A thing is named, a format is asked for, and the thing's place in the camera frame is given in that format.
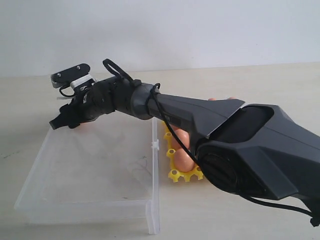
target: white background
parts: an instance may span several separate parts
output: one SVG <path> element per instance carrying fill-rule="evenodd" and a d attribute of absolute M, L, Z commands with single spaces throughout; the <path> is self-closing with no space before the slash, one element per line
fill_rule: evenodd
<path fill-rule="evenodd" d="M 319 0 L 0 0 L 0 77 L 320 61 Z"/>

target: clear plastic box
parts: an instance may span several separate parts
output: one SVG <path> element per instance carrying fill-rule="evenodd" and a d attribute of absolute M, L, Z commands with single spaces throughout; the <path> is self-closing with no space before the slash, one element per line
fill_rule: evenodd
<path fill-rule="evenodd" d="M 113 112 L 50 129 L 14 208 L 32 224 L 146 218 L 159 233 L 157 122 Z"/>

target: robotic arm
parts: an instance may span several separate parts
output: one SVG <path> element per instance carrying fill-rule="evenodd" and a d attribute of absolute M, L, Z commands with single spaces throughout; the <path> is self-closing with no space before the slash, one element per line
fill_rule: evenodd
<path fill-rule="evenodd" d="M 253 203 L 293 210 L 320 225 L 320 137 L 302 128 L 277 105 L 239 99 L 207 101 L 160 93 L 155 85 L 132 79 L 109 59 L 114 76 L 96 81 L 87 64 L 51 76 L 54 88 L 72 98 L 50 122 L 53 129 L 73 129 L 115 111 L 163 120 L 204 176 L 222 191 Z M 73 95 L 62 90 L 71 87 Z M 170 125 L 190 135 L 190 150 Z M 300 199 L 310 211 L 258 200 Z"/>

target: white table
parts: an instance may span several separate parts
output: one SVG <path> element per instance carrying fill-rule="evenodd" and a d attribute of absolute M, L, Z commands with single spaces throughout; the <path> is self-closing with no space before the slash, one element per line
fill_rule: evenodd
<path fill-rule="evenodd" d="M 303 127 L 320 135 L 320 63 L 134 72 L 161 92 L 191 98 L 235 96 L 247 103 L 280 105 Z M 107 74 L 95 74 L 102 79 Z M 216 189 L 206 180 L 172 183 L 165 147 L 160 154 L 160 234 L 145 220 L 107 224 L 30 226 L 13 209 L 59 107 L 44 77 L 0 79 L 0 239 L 320 239 L 304 214 L 258 206 Z M 304 205 L 288 198 L 281 203 Z"/>

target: yellow egg tray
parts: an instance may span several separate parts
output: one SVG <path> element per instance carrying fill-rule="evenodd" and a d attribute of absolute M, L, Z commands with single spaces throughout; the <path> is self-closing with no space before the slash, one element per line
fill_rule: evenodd
<path fill-rule="evenodd" d="M 184 179 L 185 182 L 190 182 L 190 178 L 193 175 L 196 175 L 198 180 L 203 179 L 204 174 L 197 165 L 195 165 L 194 168 L 188 172 L 182 172 L 176 169 L 174 164 L 174 154 L 176 151 L 171 147 L 172 134 L 166 124 L 164 122 L 162 122 L 162 124 L 164 126 L 164 139 L 167 141 L 166 156 L 170 159 L 170 172 L 168 173 L 168 177 L 172 179 L 174 183 L 181 179 Z"/>

